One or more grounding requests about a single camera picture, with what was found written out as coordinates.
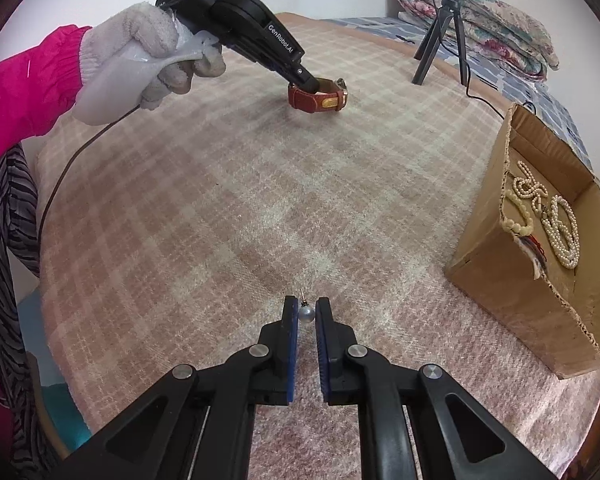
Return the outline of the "pink sleeve left forearm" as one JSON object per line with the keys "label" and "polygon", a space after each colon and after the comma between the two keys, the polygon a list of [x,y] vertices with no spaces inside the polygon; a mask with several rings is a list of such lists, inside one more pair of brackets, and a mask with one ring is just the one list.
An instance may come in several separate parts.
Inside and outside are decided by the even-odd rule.
{"label": "pink sleeve left forearm", "polygon": [[21,141],[44,136],[73,107],[83,86],[80,47],[87,31],[59,27],[0,62],[0,158]]}

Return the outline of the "white gloved left hand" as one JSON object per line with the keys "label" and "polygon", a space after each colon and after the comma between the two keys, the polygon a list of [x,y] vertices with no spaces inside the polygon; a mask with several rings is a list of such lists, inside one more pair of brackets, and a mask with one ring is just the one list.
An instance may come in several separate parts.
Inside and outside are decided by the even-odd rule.
{"label": "white gloved left hand", "polygon": [[193,76],[225,72],[220,40],[191,32],[173,13],[133,4],[85,33],[80,45],[82,88],[73,116],[106,125],[135,107],[153,110],[171,93],[189,92]]}

